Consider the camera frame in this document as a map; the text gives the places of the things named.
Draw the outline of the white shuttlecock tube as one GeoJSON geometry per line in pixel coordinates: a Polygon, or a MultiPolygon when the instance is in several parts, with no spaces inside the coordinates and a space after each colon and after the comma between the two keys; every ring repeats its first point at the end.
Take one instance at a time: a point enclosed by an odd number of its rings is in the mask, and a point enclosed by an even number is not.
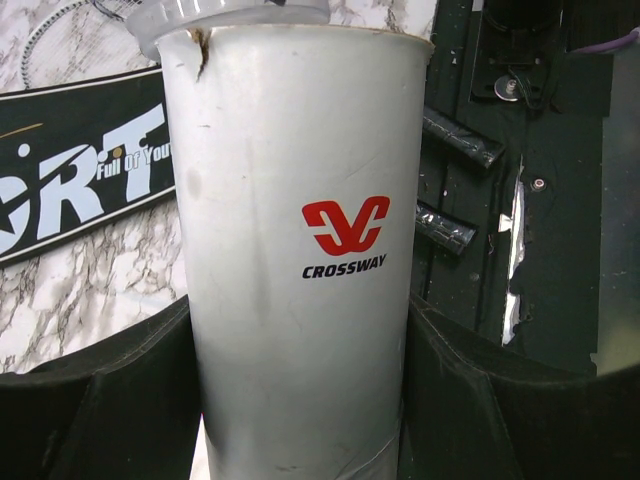
{"type": "Polygon", "coordinates": [[[158,41],[211,474],[393,479],[427,41],[158,41]]]}

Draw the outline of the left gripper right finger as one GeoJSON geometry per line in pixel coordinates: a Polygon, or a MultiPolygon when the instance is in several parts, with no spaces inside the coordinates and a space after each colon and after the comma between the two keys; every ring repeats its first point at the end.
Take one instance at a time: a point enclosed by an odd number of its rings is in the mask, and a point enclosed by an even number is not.
{"type": "Polygon", "coordinates": [[[585,377],[410,299],[404,412],[418,479],[636,479],[639,369],[585,377]]]}

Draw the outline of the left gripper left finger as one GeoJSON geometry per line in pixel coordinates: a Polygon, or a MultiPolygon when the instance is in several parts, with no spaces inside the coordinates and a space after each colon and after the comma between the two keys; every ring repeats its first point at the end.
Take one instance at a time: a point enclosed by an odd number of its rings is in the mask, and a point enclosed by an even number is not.
{"type": "Polygon", "coordinates": [[[187,479],[201,416],[187,300],[1,377],[4,479],[187,479]]]}

